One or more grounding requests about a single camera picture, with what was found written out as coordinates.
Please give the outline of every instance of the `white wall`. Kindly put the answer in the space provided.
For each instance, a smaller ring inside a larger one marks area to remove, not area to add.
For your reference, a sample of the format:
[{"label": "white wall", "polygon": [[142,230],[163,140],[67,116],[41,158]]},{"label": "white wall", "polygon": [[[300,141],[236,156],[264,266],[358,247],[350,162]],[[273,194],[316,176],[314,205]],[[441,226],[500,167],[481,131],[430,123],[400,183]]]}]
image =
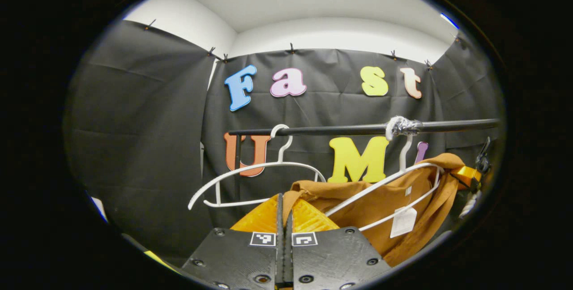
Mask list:
[{"label": "white wall", "polygon": [[184,38],[223,57],[229,53],[237,32],[213,11],[196,0],[146,0],[130,11],[124,20],[149,24]]},{"label": "white wall", "polygon": [[263,51],[348,49],[372,51],[417,62],[436,62],[450,47],[435,37],[408,27],[369,19],[321,17],[283,21],[239,33],[229,57]]}]

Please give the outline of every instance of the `letter f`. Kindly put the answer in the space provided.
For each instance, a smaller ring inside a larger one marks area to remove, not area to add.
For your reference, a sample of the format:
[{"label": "letter f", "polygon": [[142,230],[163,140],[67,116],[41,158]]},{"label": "letter f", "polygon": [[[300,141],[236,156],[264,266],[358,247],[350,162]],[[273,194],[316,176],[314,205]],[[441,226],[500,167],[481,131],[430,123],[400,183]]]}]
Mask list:
[{"label": "letter f", "polygon": [[231,93],[231,111],[238,110],[249,104],[250,96],[246,96],[243,90],[247,90],[247,92],[252,91],[252,78],[249,74],[254,75],[256,72],[257,68],[249,65],[225,80],[225,84],[229,87],[229,92]]}]

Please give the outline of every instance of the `brown garment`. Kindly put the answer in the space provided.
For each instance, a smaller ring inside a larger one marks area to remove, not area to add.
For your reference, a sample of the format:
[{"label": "brown garment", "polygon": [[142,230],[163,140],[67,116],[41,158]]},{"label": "brown garment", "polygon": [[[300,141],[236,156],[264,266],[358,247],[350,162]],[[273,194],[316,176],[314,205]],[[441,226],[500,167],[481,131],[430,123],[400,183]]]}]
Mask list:
[{"label": "brown garment", "polygon": [[[440,177],[440,186],[432,195],[413,206],[417,211],[414,229],[391,239],[389,235],[393,220],[389,219],[363,232],[389,266],[403,262],[428,243],[446,219],[456,197],[458,181],[450,176],[449,172],[464,166],[464,162],[458,156],[447,153],[421,162],[436,164],[444,168],[445,172]],[[428,192],[434,184],[436,170],[436,167],[423,167],[410,171],[378,187],[329,218],[340,227],[358,228],[383,219]],[[310,180],[294,182],[291,190],[283,196],[282,221],[287,221],[288,214],[298,198],[303,198],[325,213],[371,185],[367,182],[323,183]],[[405,196],[409,186],[412,190]]]}]

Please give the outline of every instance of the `ceiling light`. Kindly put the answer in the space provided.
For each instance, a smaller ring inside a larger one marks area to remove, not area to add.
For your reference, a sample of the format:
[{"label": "ceiling light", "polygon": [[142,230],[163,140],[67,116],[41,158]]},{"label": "ceiling light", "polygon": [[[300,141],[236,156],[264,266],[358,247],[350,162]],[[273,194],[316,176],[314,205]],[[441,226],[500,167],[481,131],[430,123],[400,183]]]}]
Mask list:
[{"label": "ceiling light", "polygon": [[443,19],[445,19],[448,23],[450,23],[452,26],[456,27],[456,29],[460,29],[460,27],[458,27],[458,25],[456,25],[452,19],[449,19],[448,16],[444,15],[443,13],[440,13],[440,17],[442,17]]}]

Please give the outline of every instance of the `white ceiling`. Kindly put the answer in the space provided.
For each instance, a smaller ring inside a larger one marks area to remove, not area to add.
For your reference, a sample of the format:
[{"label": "white ceiling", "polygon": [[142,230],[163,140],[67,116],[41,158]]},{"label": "white ceiling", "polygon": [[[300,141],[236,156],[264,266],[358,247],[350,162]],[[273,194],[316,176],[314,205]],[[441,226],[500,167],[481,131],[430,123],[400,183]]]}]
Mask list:
[{"label": "white ceiling", "polygon": [[308,17],[386,21],[451,43],[457,30],[422,0],[197,0],[235,31]]}]

